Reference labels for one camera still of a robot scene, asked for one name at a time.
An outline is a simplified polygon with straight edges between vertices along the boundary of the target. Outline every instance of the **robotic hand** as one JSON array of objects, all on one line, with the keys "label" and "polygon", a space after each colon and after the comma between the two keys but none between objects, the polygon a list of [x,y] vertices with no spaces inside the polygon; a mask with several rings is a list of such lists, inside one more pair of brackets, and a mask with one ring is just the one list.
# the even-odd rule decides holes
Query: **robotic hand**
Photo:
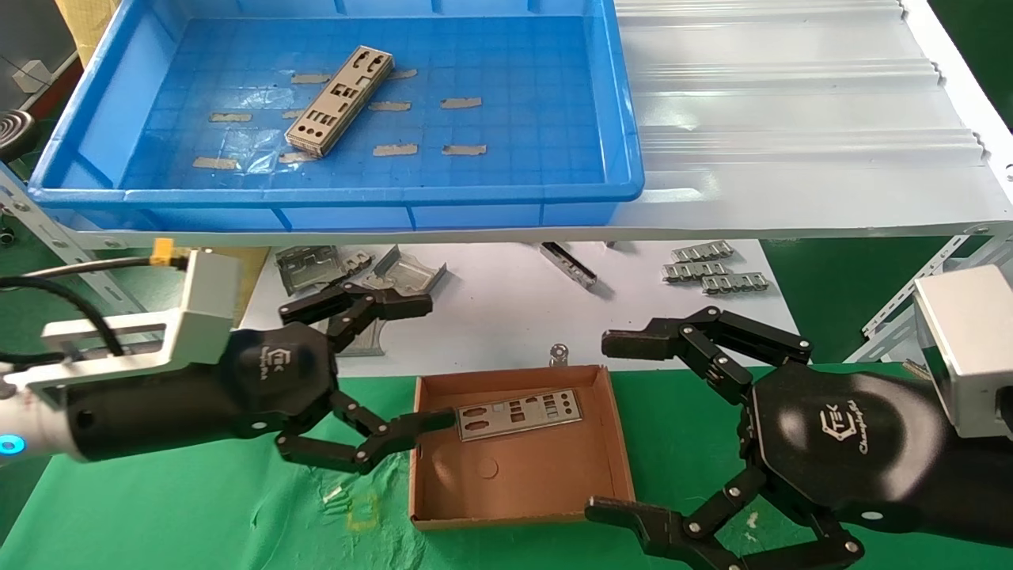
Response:
[{"label": "robotic hand", "polygon": [[[237,266],[193,251],[178,310],[106,320],[120,335],[164,332],[130,354],[71,350],[71,341],[96,335],[88,322],[48,326],[44,337],[75,356],[0,379],[0,466],[57,453],[94,462],[281,432],[276,443],[286,461],[368,473],[414,447],[421,433],[454,425],[453,410],[385,421],[338,389],[335,355],[376,319],[428,314],[428,296],[333,284],[282,307],[281,329],[231,331]],[[331,317],[339,325],[327,335],[308,326]],[[353,447],[303,435],[328,413],[366,440]]]},{"label": "robotic hand", "polygon": [[[998,275],[1003,297],[996,290],[981,299],[1013,302],[998,269],[991,269],[993,274],[939,276],[973,277],[980,287],[983,276],[997,282]],[[962,296],[957,305],[975,303],[966,296],[966,282],[947,282],[953,288],[943,295],[928,287],[942,279],[929,278],[936,280],[919,283],[916,302],[939,342],[927,347],[926,354],[931,365],[930,353],[945,351],[937,361],[951,369],[948,374],[933,370],[938,396],[930,382],[813,371],[807,367],[811,347],[804,339],[716,308],[686,319],[653,319],[643,331],[606,332],[606,356],[678,357],[728,404],[742,406],[737,431],[746,468],[689,514],[593,497],[585,509],[587,518],[632,530],[647,555],[683,561],[695,570],[847,568],[864,549],[842,522],[1013,547],[1013,441],[1003,421],[1010,389],[996,390],[993,382],[988,390],[979,390],[983,385],[966,375],[982,368],[968,367],[966,358],[961,362],[968,355],[955,352],[959,344],[953,334],[981,319],[953,311],[951,294]],[[957,327],[946,323],[947,314]],[[993,315],[985,313],[984,319]],[[776,369],[754,383],[718,345]],[[996,370],[988,372],[994,381]],[[1008,373],[1004,382],[1010,383]],[[964,423],[955,427],[951,421],[957,405],[966,400],[956,395],[965,390],[972,396],[988,392],[990,406],[980,414],[964,414]],[[973,419],[986,420],[988,429],[975,438],[959,433]],[[815,540],[743,557],[727,551],[715,534],[758,495],[795,523],[810,527]]]}]

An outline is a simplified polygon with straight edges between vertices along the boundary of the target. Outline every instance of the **green tablecloth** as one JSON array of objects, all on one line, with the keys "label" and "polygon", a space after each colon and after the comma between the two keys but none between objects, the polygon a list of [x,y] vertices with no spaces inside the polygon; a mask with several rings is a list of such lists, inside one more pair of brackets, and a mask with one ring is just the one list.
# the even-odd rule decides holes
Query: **green tablecloth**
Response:
[{"label": "green tablecloth", "polygon": [[[695,377],[655,372],[613,379],[640,500],[691,511],[742,469],[737,409]],[[342,388],[381,416],[393,416],[410,410],[414,382],[349,380]],[[314,434],[357,440],[332,419]],[[309,469],[282,462],[269,437],[95,465],[58,458],[0,549],[0,568],[683,567],[644,557],[627,531],[587,522],[418,533],[406,516],[407,464],[401,455],[368,477]],[[856,567],[862,570],[1013,568],[1013,550],[854,532],[867,550]],[[746,553],[807,541],[811,534],[761,499],[720,538]]]}]

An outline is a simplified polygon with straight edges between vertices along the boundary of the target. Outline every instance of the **perforated metal bracket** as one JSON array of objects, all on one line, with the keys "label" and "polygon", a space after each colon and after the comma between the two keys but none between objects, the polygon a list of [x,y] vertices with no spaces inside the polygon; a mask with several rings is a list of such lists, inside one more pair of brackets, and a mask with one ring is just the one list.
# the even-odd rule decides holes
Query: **perforated metal bracket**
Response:
[{"label": "perforated metal bracket", "polygon": [[285,133],[285,139],[298,149],[317,158],[323,157],[392,69],[394,56],[360,46],[296,118]]}]

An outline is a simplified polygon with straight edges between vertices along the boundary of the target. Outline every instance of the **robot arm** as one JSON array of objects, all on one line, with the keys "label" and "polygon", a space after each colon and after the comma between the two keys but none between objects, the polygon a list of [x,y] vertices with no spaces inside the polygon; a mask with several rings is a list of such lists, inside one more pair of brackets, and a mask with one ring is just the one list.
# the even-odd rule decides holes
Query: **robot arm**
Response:
[{"label": "robot arm", "polygon": [[[187,274],[187,282],[202,281],[202,267],[227,262],[214,253],[191,255],[189,269],[197,274]],[[203,304],[203,312],[198,310],[194,318],[186,309],[197,309],[192,302],[199,292],[184,288],[181,317],[159,316],[168,322],[161,342],[134,345],[124,356],[84,351],[75,361],[8,375],[6,394],[0,393],[0,466],[61,453],[80,461],[102,461],[281,432],[276,443],[286,461],[366,473],[386,456],[413,447],[419,434],[454,425],[452,410],[406,414],[385,422],[338,389],[335,355],[376,319],[428,314],[433,310],[428,296],[403,298],[392,291],[345,283],[282,307],[281,329],[226,328],[225,337],[217,341],[214,329],[222,321],[213,317],[222,310],[223,300]],[[224,306],[229,323],[232,307]],[[329,335],[308,326],[330,317],[340,325],[331,327]],[[121,334],[151,329],[139,327],[136,319],[122,321],[125,327],[118,328],[116,319],[108,321]],[[188,330],[191,320],[205,329],[177,335]],[[48,332],[63,343],[86,333],[80,322],[54,325],[60,334]],[[224,348],[218,348],[212,362],[201,361],[210,360],[207,350],[182,350],[176,342],[194,337]],[[364,435],[365,442],[353,447],[302,435],[331,413]]]},{"label": "robot arm", "polygon": [[[718,346],[776,369],[754,383]],[[809,350],[800,337],[716,308],[605,333],[607,356],[679,357],[743,406],[746,468],[688,515],[594,497],[587,517],[630,528],[646,554],[699,570],[846,568],[864,549],[841,522],[1013,546],[1013,441],[959,437],[931,383],[812,371]],[[815,541],[745,557],[725,550],[715,534],[757,496],[810,527]]]}]

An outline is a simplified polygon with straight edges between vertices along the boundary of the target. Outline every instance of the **cardboard box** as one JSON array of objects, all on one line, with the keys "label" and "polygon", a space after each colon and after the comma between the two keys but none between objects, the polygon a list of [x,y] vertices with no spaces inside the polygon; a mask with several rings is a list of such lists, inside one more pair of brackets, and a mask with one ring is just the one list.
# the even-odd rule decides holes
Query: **cardboard box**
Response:
[{"label": "cardboard box", "polygon": [[566,367],[421,377],[415,411],[572,389],[583,419],[461,441],[424,434],[411,453],[408,515],[421,531],[583,519],[593,495],[634,500],[609,372]]}]

